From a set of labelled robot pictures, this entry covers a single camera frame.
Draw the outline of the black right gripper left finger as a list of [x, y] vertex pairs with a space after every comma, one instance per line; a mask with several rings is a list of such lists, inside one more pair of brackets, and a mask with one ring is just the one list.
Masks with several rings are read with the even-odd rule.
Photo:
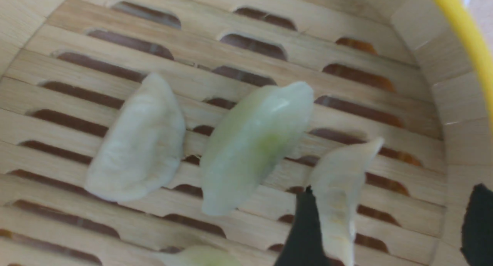
[[316, 198], [310, 186], [297, 195], [294, 222], [275, 266], [329, 266]]

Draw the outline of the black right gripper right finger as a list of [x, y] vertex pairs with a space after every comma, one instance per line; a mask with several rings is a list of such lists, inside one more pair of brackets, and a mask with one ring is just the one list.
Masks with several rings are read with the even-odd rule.
[[470, 266], [493, 265], [493, 192], [474, 186], [461, 229], [461, 252]]

